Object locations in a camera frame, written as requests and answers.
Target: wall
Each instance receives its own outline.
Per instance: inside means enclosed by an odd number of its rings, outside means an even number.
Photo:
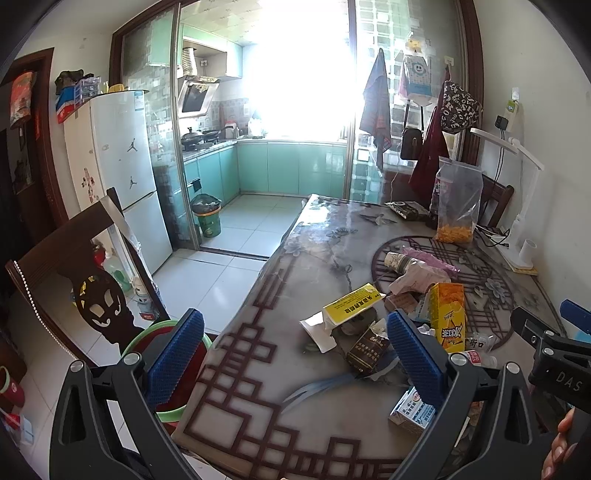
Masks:
[[[107,79],[109,76],[111,36],[112,34],[67,34],[44,37],[33,34],[23,45],[17,57],[54,47],[50,74],[52,81],[63,70],[79,69],[83,69],[85,73],[92,72]],[[70,175],[64,128],[63,125],[57,123],[57,118],[53,114],[56,111],[56,100],[56,91],[52,83],[49,95],[51,150],[61,196],[66,206],[66,212],[72,218],[80,212],[80,206],[76,199],[76,192]]]
[[[568,298],[590,308],[591,85],[558,32],[527,0],[474,3],[485,65],[484,128],[496,130],[496,116],[512,87],[519,87],[521,113],[514,136],[546,166],[525,225],[525,236],[538,244],[540,280],[555,306]],[[481,155],[487,174],[494,176],[498,147],[488,144]],[[522,182],[520,170],[517,158],[505,154],[500,181],[516,192],[504,227],[521,210],[533,167],[525,161]]]

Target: yellow label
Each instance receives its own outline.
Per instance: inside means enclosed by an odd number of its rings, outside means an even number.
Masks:
[[[358,313],[370,308],[378,300],[384,298],[384,296],[371,283],[368,283],[327,305],[323,310],[335,325],[340,325]]]

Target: small box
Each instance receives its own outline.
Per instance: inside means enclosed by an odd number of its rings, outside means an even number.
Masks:
[[[466,341],[464,285],[435,284],[429,293],[429,315],[435,338],[445,351],[463,352]]]
[[[398,401],[389,419],[403,429],[420,436],[435,413],[435,407],[424,403],[417,389],[411,387]]]
[[[370,308],[386,295],[380,293],[371,283],[365,284],[322,309],[326,326],[333,329]]]

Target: juice box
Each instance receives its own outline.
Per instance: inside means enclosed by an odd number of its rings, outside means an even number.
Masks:
[[[398,401],[389,419],[403,429],[419,436],[435,416],[435,408],[421,400],[417,389],[411,387]]]

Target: blue gripper pad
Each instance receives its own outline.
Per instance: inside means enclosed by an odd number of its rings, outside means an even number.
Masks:
[[[568,320],[578,329],[591,335],[591,312],[572,300],[564,300],[560,304],[560,316]]]
[[[419,333],[401,310],[387,318],[388,339],[398,353],[421,399],[437,411],[447,397],[443,373],[447,354],[431,335]]]
[[[203,339],[205,323],[200,311],[189,309],[179,323],[181,325],[175,328],[170,341],[147,372],[144,397],[150,408],[170,400]]]

